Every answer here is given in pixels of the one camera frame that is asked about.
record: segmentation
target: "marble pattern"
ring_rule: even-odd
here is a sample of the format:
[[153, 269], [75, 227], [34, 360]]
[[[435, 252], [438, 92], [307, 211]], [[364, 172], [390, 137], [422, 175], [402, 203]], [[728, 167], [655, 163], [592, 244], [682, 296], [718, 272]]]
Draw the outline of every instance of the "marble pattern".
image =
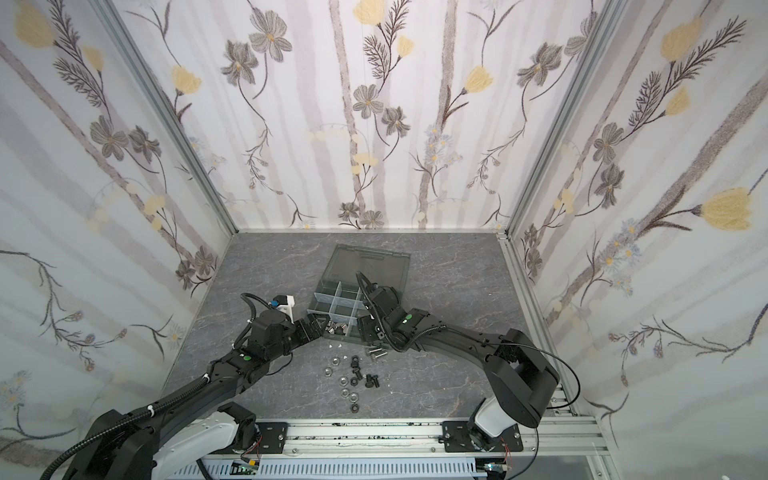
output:
[[[241, 292], [271, 298], [296, 297], [304, 316], [337, 243], [411, 253], [404, 303], [429, 310], [471, 329], [527, 332], [517, 296], [495, 235], [489, 233], [240, 233], [233, 238], [220, 272], [168, 379], [165, 394], [199, 376], [226, 353], [243, 328], [248, 307]], [[365, 417], [469, 416], [492, 391], [480, 369], [436, 353], [391, 352], [375, 364], [362, 346], [320, 339], [296, 351], [280, 374], [265, 377], [236, 401], [260, 418], [350, 417], [339, 378], [351, 376], [349, 358], [361, 356], [363, 374], [379, 375], [379, 389], [360, 384]], [[342, 365], [326, 378], [334, 356]], [[272, 371], [282, 365], [277, 360]]]

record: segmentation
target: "white plastic part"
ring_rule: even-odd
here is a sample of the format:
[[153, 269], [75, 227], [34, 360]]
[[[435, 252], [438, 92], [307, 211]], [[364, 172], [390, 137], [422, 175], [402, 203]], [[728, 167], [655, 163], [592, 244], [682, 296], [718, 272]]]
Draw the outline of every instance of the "white plastic part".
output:
[[295, 323], [293, 321], [293, 306], [296, 305], [296, 301], [293, 299], [293, 295], [287, 295], [287, 297], [288, 297], [288, 305], [278, 305], [277, 309], [287, 314], [290, 317], [291, 323]]
[[502, 410], [495, 396], [485, 399], [475, 414], [475, 425], [492, 438], [500, 436], [515, 423], [517, 422]]
[[157, 466], [152, 469], [152, 480], [164, 480], [198, 458], [223, 449], [232, 443], [236, 433], [237, 423], [224, 412], [195, 420], [154, 454]]

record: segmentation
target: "table surface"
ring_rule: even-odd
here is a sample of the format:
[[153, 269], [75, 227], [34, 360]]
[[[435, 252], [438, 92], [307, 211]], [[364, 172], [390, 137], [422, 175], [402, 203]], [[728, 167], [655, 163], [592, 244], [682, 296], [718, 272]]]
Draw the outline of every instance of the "table surface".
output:
[[[227, 353], [249, 318], [240, 293], [296, 299], [294, 317], [306, 308], [337, 243], [411, 254], [406, 308], [428, 310], [450, 323], [488, 333], [515, 328], [528, 334], [502, 250], [492, 233], [239, 233], [200, 308], [168, 377], [164, 395], [197, 378]], [[297, 349], [282, 372], [261, 379], [235, 401], [260, 418], [467, 417], [492, 394], [485, 374], [466, 361], [437, 353], [391, 351], [378, 362], [363, 346], [318, 339]], [[379, 375], [380, 388], [348, 387], [359, 395], [359, 413], [341, 396], [349, 359], [360, 356], [363, 375]], [[324, 369], [342, 359], [330, 377]], [[278, 359], [271, 371], [285, 360]]]

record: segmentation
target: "floral wallpaper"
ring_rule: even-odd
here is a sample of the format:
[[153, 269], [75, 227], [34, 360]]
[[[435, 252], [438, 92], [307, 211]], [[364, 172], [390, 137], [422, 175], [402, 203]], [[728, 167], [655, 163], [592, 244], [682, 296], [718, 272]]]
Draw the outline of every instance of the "floral wallpaper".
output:
[[594, 0], [116, 0], [242, 229], [501, 229]]
[[157, 397], [229, 241], [100, 25], [0, 5], [3, 478]]
[[768, 5], [631, 2], [514, 232], [622, 478], [763, 478]]

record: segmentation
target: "transparent storage box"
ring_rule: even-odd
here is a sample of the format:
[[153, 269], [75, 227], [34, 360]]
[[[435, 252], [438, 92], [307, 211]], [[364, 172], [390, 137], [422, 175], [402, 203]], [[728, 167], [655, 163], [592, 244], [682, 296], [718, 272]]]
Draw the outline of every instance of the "transparent storage box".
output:
[[307, 313], [330, 318], [334, 331], [326, 330], [325, 338], [361, 343], [357, 317], [369, 314], [362, 304], [355, 272], [361, 271], [373, 283], [394, 288], [402, 297], [410, 263], [410, 253], [339, 243], [317, 283], [315, 299]]

